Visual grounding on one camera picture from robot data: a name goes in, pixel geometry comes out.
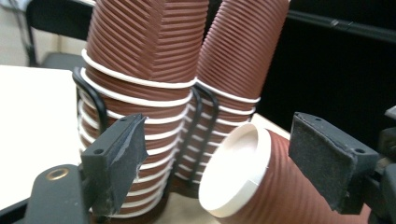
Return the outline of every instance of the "ribbed cup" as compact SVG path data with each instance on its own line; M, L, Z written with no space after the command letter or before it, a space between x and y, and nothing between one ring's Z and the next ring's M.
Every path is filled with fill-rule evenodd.
M87 51L131 77L187 82L196 66L208 1L98 1Z
M367 207L363 209L360 216L339 215L331 210L325 199L289 157L289 140L276 133L254 131L259 129L258 126L245 129L247 131L243 133L244 135L240 134L240 130L246 127L235 130L229 139L226 139L226 141L232 141L235 138L235 143L226 144L227 147L219 149L219 152L223 153L221 155L224 155L223 161L239 160L239 163L235 163L234 166L235 169L239 168L241 172L246 172L246 180L243 181L247 182L243 185L244 187L241 187L241 182L238 182L244 177L229 179L236 174L224 168L220 160L211 161L204 172L201 187L205 190L200 190L200 200L204 203L204 208L209 209L209 212L218 217L220 223L367 223L369 215ZM248 135L249 139L256 139L249 141L250 147L233 147L238 142L244 141L244 137L240 136ZM252 167L243 167L242 164L251 164ZM216 166L219 169L216 168L217 173L213 173L215 171L213 168ZM237 190L224 190L224 195L219 195L219 198L230 198L230 200L212 206L213 204L207 200L207 193L210 190L208 179L205 180L207 177L213 181L210 186L217 184L222 186L224 181L228 181L227 184L234 183L230 189Z
M100 72L89 65L86 66L86 74L91 81L107 90L151 101L173 101L184 99L190 94L190 88L155 88L120 80Z
M230 108L231 110L250 111L261 99L260 97L257 97L255 99L248 99L246 97L236 96L228 93L227 91L217 89L213 86L213 84L205 83L200 79L197 82L216 96L219 101L219 105ZM206 105L212 105L212 103L207 99L204 99L203 102Z
M98 137L98 124L96 122L96 110L88 106L87 104L83 103L82 108L81 108L81 114L82 114L82 126L86 129L86 131L92 136L92 137ZM116 119L111 119L109 124L113 124L116 121ZM166 133L166 132L171 132L176 129L180 129L182 120L177 119L172 122L166 122L166 123L160 123L160 124L153 124L146 122L145 123L145 135L152 135L152 134L160 134L160 133Z
M142 194L127 195L124 204L131 206L138 206L136 204L140 204L142 202L145 202L147 199L150 200L152 197L155 197L158 190L161 190L161 186L156 187L149 192L144 192Z
M192 104L190 102L188 108L190 110L189 117L192 118L193 114L195 113L195 104ZM202 110L203 110L202 111L203 116L206 116L208 118L211 118L215 111L211 102L206 100L206 98L203 99ZM254 107L250 109L245 108L245 110L235 110L228 107L224 107L222 103L219 102L218 119L224 119L230 122L241 122L250 118L250 116L254 113L254 111L255 111Z
M224 0L201 49L198 78L235 96L258 98L288 9L288 0Z

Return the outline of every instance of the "black chair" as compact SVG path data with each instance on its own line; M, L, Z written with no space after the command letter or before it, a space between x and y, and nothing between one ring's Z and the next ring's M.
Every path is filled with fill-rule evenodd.
M34 29L79 40L88 36L93 5L73 0L32 0L26 8L25 18L28 40L25 45L29 66L73 71L85 67L80 55L48 52L42 62L36 57Z

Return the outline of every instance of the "metal cup rack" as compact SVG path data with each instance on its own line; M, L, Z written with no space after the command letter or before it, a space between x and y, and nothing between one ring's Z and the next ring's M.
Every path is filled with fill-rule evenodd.
M80 68L76 68L73 73L73 80L75 81L78 87L78 93L83 92L88 95L96 108L97 111L97 122L99 124L99 133L103 133L108 124L107 120L107 112L106 112L106 104L100 94L89 85L81 76ZM216 119L219 115L219 101L216 98L215 94L202 85L196 83L193 87L191 87L193 99L195 101L195 112L193 114L193 118L191 121L190 128L187 131L187 134L184 137L184 140L180 146L179 152L177 154L176 160L173 164L173 168L171 170L171 174L168 177L166 188L163 192L163 197L168 197L170 192L175 192L187 197L198 198L198 187L199 184L193 183L194 178L196 177L197 170L199 168L199 164L204 156L204 152L209 141L210 135L214 129ZM200 151L198 156L192 167L191 176L189 176L188 180L182 180L178 177L175 177L175 173L177 172L178 166L180 165L180 161L182 160L183 155L186 153L187 146L192 139L192 135L194 134L195 129L197 128L197 124L201 118L201 113L203 111L203 96L208 99L213 106L213 112L211 114L211 120L209 121L207 131L205 133L204 140L201 142Z

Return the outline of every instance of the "screw hole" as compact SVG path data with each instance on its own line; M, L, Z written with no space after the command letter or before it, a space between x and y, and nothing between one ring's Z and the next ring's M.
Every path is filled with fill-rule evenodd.
M363 149L360 149L360 148L355 148L354 149L357 153L361 153L361 154L363 154L363 153L365 153L366 151L364 151Z
M99 155L99 154L102 154L103 152L104 152L104 150L102 150L102 149L96 149L96 150L93 152L93 154Z

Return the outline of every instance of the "floor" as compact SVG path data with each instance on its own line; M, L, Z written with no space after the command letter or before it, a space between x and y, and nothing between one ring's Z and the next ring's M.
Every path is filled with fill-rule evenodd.
M40 61L49 50L80 54L84 41L59 38L44 32L36 32L37 57ZM6 7L0 7L0 64L26 66L27 57L21 42L16 17ZM160 219L156 223L218 223L199 204L198 200L171 194Z

